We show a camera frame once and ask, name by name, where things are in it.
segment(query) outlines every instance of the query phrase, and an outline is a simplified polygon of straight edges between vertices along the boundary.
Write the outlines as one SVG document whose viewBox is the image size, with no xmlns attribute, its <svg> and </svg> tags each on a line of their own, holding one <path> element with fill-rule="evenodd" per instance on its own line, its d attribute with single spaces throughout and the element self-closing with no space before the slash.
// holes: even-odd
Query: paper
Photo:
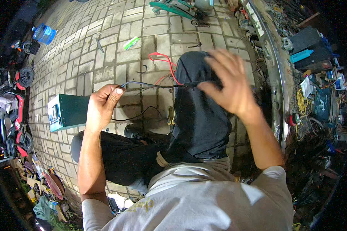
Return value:
<svg viewBox="0 0 347 231">
<path fill-rule="evenodd" d="M 313 86 L 310 85 L 310 80 L 308 76 L 305 78 L 305 80 L 302 81 L 301 88 L 304 98 L 307 98 L 312 93 Z"/>
</svg>

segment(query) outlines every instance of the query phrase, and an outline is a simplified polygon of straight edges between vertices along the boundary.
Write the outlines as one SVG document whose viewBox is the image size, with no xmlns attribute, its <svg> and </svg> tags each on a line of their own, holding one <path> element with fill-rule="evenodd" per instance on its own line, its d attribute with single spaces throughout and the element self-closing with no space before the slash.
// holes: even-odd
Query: blue water jug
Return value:
<svg viewBox="0 0 347 231">
<path fill-rule="evenodd" d="M 56 35 L 56 30 L 51 29 L 44 23 L 41 23 L 37 28 L 32 27 L 32 30 L 35 32 L 33 39 L 40 43 L 45 43 L 46 45 L 49 45 Z"/>
</svg>

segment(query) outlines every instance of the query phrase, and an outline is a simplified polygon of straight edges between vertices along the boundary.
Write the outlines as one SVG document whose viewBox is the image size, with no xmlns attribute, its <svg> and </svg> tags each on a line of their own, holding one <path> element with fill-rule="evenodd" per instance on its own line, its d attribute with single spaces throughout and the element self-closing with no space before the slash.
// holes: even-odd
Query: man's right hand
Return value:
<svg viewBox="0 0 347 231">
<path fill-rule="evenodd" d="M 243 60 L 226 50 L 209 52 L 213 58 L 206 57 L 222 82 L 222 90 L 211 82 L 202 82 L 198 88 L 209 95 L 228 112 L 236 114 L 243 123 L 252 123 L 259 116 L 260 108 L 256 104 L 245 75 Z"/>
</svg>

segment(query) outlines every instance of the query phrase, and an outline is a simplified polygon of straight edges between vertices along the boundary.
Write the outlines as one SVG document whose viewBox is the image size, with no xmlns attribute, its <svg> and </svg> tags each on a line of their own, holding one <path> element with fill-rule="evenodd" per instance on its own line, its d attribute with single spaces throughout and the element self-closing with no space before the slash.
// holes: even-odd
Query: metal box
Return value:
<svg viewBox="0 0 347 231">
<path fill-rule="evenodd" d="M 56 95 L 48 102 L 50 132 L 86 124 L 90 96 Z"/>
</svg>

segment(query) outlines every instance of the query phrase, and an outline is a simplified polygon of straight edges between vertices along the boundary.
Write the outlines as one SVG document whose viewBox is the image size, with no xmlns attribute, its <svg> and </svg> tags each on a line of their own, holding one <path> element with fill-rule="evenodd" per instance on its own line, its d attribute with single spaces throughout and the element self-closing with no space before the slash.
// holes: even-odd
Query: paving stone floor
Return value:
<svg viewBox="0 0 347 231">
<path fill-rule="evenodd" d="M 228 49 L 241 55 L 251 84 L 254 85 L 250 56 L 245 39 L 237 28 L 236 20 L 223 2 L 215 0 L 214 11 L 209 17 L 209 28 L 194 27 L 190 20 L 162 11 L 156 16 L 149 6 L 150 0 L 90 0 L 86 3 L 58 0 L 42 18 L 46 25 L 56 29 L 56 37 L 50 45 L 42 44 L 39 52 L 31 56 L 35 61 L 35 79 L 31 86 L 29 102 L 29 125 L 34 137 L 34 148 L 44 166 L 52 166 L 62 179 L 67 190 L 79 197 L 77 187 L 78 165 L 70 154 L 70 143 L 74 135 L 84 127 L 51 133 L 47 116 L 47 103 L 57 94 L 90 95 L 108 83 L 122 84 L 129 80 L 155 83 L 169 73 L 167 62 L 150 61 L 149 53 L 168 55 L 173 62 L 187 51 Z M 134 36 L 140 41 L 128 51 L 125 42 Z M 200 48 L 189 48 L 203 44 Z M 99 39 L 105 53 L 97 49 Z M 139 74 L 147 65 L 147 72 Z M 172 84 L 164 79 L 161 84 Z M 172 106 L 172 90 L 131 84 L 114 112 L 115 119 L 131 118 L 148 106 L 157 107 L 163 116 L 167 106 Z M 149 123 L 158 117 L 154 110 L 144 114 L 144 129 L 167 134 L 166 120 Z M 227 153 L 231 160 L 234 152 L 249 150 L 244 126 L 231 118 L 233 132 Z M 109 132 L 123 135 L 127 122 L 113 122 L 105 128 Z M 136 191 L 108 182 L 107 193 L 137 195 Z"/>
</svg>

